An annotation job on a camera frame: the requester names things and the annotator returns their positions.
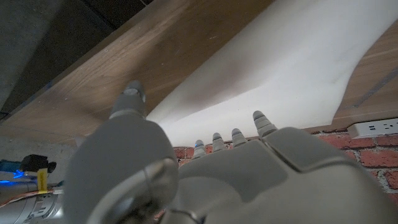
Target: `white power strip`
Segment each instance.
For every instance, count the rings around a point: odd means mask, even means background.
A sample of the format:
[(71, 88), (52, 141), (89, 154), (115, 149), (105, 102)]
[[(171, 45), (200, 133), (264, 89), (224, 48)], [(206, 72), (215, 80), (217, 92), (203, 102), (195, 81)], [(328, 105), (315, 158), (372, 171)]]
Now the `white power strip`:
[(348, 133), (353, 139), (398, 134), (398, 118), (353, 124)]

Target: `white board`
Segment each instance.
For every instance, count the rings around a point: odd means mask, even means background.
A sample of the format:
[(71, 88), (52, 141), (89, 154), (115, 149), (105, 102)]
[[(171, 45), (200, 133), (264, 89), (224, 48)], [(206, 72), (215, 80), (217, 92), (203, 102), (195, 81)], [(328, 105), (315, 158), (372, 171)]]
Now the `white board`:
[(147, 117), (173, 146), (331, 124), (361, 57), (398, 18), (397, 0), (278, 0), (196, 69)]

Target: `yellow tag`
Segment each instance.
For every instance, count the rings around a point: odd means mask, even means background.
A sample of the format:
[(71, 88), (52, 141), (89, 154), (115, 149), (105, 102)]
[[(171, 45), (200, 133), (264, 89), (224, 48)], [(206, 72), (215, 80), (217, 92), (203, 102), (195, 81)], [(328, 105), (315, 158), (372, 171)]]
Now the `yellow tag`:
[(37, 188), (39, 194), (46, 194), (47, 191), (47, 168), (37, 171)]

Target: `robotic hand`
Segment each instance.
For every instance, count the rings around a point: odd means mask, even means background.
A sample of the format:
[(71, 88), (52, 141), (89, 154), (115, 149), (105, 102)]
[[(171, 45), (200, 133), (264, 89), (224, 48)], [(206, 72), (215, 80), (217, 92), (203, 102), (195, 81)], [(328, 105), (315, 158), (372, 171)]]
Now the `robotic hand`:
[[(163, 130), (145, 120), (138, 82), (87, 138), (65, 179), (69, 223), (396, 223), (394, 204), (355, 161), (295, 128), (253, 114), (259, 140), (218, 133), (214, 153), (197, 141), (178, 169)], [(166, 211), (159, 221), (153, 216)]]

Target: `wire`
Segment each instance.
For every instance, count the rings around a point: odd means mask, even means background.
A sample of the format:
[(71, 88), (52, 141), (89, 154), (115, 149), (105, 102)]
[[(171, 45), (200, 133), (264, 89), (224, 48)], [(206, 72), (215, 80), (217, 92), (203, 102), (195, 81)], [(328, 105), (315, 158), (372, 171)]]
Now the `wire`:
[[(49, 189), (47, 191), (47, 193), (53, 193), (53, 192), (54, 192), (53, 189)], [(6, 200), (5, 202), (1, 203), (0, 204), (0, 208), (3, 208), (4, 206), (6, 206), (6, 205), (8, 205), (8, 204), (10, 204), (12, 202), (16, 202), (16, 201), (19, 201), (19, 200), (22, 200), (22, 199), (25, 199), (25, 198), (28, 198), (28, 197), (36, 196), (38, 194), (39, 194), (38, 190), (32, 191), (32, 192), (26, 192), (26, 193), (23, 193), (23, 194), (19, 194), (19, 195), (15, 196), (15, 197), (12, 197), (12, 198)]]

